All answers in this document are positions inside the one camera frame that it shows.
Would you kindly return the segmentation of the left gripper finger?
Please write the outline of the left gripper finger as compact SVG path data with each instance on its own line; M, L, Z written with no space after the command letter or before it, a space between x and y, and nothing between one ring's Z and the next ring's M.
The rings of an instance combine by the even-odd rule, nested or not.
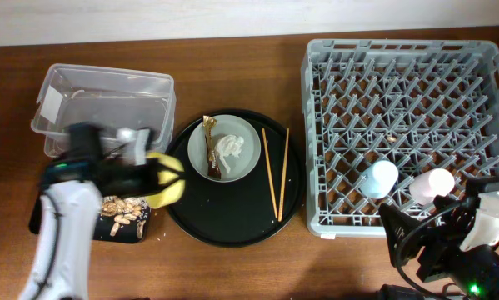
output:
M157 176L159 179L184 179L185 171L178 160L157 160Z
M156 194L168 196L182 196L186 187L186 181L181 178L160 181L155 189Z

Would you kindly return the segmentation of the yellow bowl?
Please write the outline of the yellow bowl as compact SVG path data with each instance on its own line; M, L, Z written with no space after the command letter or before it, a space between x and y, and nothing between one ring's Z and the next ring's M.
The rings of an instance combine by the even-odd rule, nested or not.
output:
M177 202L182 197L186 184L182 163L159 152L150 152L147 158L152 158L161 167L157 172L161 191L146 196L148 206L157 209Z

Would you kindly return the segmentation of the food scraps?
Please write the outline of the food scraps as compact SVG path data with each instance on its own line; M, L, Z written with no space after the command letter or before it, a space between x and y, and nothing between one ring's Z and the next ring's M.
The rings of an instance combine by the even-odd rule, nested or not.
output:
M99 238L107 235L118 242L141 242L146 236L150 213L145 197L105 197L98 218L104 233Z

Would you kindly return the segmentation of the pink cup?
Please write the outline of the pink cup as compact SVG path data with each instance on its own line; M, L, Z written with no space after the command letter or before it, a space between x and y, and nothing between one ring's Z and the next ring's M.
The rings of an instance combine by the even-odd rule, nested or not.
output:
M449 171L434 168L414 177L409 185L409 192L415 203L427 205L436 196L446 196L454 186L455 179Z

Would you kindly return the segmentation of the blue cup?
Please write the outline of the blue cup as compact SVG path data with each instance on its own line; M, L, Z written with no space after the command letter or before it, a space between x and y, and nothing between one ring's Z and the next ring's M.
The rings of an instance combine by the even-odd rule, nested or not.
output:
M398 178L396 165L387 160L373 163L362 172L364 181L359 187L361 193L370 198L384 198L391 190Z

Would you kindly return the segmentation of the gold candy wrapper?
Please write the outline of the gold candy wrapper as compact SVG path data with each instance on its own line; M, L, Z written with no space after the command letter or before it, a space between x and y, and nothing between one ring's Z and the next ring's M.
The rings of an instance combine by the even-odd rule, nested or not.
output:
M212 129L217 124L217 120L210 116L202 117L202 125L204 127L204 136L207 146L207 175L211 178L220 179L221 170L215 153L215 146L212 140Z

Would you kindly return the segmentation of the white tissue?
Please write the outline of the white tissue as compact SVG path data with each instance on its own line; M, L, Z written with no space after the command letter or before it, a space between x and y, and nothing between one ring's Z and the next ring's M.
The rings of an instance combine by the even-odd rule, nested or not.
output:
M232 134L221 137L217 141L215 145L215 154L217 160L223 165L227 174L229 174L232 169L227 158L239 159L244 143L245 140L243 137Z

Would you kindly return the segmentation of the grey plate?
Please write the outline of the grey plate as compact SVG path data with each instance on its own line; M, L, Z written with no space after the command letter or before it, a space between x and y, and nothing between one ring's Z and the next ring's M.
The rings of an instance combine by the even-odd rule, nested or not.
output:
M207 143L203 120L197 122L187 145L187 155L195 171L202 177L217 183L229 183L249 174L257 165L261 154L261 142L256 129L248 121L233 115L213 117L217 124L211 130L212 142L217 145L221 139L233 135L242 138L243 144L238 155L228 154L218 159L220 178L208 174Z

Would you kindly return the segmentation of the wooden chopstick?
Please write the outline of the wooden chopstick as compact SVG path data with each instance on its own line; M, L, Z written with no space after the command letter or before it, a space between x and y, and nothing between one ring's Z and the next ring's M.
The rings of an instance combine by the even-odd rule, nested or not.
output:
M268 151L268 140L267 140L265 128L262 128L262 140L263 140L263 147L264 147L264 154L265 154L265 162L266 162L266 167L267 167L267 178L268 178L271 200L272 200L272 209L273 209L274 217L275 217L275 219L277 219L278 218L277 201L276 201L275 188L274 188L274 183L273 183L273 178L272 178L271 162L270 162L270 156L269 156L269 151Z
M279 209L278 209L278 222L282 222L283 220L283 211L284 211L284 198L285 198L285 189L286 189L286 175L287 175L287 160L288 160L288 152L289 152L289 137L290 137L290 128L287 128L287 134L284 145L284 153L283 153L283 163L282 163L282 176L281 176L281 188L280 188L280 198L279 198Z

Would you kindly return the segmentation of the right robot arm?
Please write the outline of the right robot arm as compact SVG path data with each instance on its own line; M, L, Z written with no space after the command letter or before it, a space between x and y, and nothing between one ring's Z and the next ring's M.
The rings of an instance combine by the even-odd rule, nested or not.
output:
M462 199L437 196L434 204L421 221L379 207L391 265L409 285L384 285L383 298L440 299L422 285L450 278L465 299L499 299L499 177L469 179Z

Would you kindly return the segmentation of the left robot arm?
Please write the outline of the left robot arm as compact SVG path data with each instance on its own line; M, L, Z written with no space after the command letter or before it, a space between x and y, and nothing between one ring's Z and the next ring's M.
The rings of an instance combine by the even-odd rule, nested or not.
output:
M101 129L91 123L68 127L69 149L42 174L42 220L36 254L21 299L86 299L91 246L103 199L144 197L150 208L178 201L185 188L182 163L147 151L149 132L134 138L128 160L110 160Z

